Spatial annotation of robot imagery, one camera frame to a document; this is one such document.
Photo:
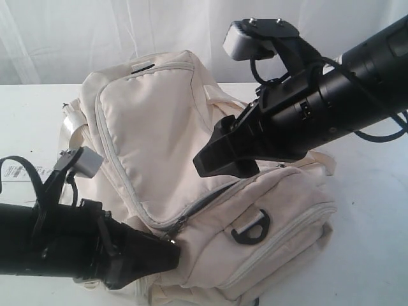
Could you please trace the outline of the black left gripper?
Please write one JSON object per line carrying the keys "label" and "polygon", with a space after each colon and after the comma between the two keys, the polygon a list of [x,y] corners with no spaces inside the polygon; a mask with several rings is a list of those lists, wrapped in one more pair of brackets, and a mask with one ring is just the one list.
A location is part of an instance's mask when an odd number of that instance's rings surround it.
{"label": "black left gripper", "polygon": [[100,202],[35,205],[31,213],[32,276],[135,281],[179,265],[179,246],[117,222]]}

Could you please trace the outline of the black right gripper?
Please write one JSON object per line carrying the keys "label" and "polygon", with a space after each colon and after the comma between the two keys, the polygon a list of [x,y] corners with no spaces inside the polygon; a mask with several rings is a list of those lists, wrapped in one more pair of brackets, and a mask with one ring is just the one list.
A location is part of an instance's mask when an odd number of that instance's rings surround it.
{"label": "black right gripper", "polygon": [[259,173],[255,159],[301,159],[322,145],[321,72],[304,71],[282,83],[262,86],[237,117],[223,117],[193,158],[202,178]]}

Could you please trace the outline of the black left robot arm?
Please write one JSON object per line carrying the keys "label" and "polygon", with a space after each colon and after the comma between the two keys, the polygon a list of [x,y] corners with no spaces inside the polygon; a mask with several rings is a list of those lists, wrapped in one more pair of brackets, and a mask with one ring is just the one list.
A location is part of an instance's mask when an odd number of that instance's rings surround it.
{"label": "black left robot arm", "polygon": [[141,277],[173,270],[180,248],[173,242],[116,221],[101,202],[73,200],[61,205],[62,186],[77,173],[92,175],[83,152],[62,156],[46,181],[23,157],[16,157],[28,172],[34,207],[1,205],[1,273],[41,277],[68,277],[101,281],[118,290]]}

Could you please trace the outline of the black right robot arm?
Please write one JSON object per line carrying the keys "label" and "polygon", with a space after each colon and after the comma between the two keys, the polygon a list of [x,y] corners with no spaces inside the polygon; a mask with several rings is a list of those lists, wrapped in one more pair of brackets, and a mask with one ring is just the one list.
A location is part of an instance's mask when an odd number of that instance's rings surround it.
{"label": "black right robot arm", "polygon": [[406,18],[335,60],[282,19],[234,21],[223,47],[249,61],[258,88],[240,115],[215,124],[193,159],[201,177],[249,178],[258,161],[299,161],[351,133],[374,143],[407,134]]}

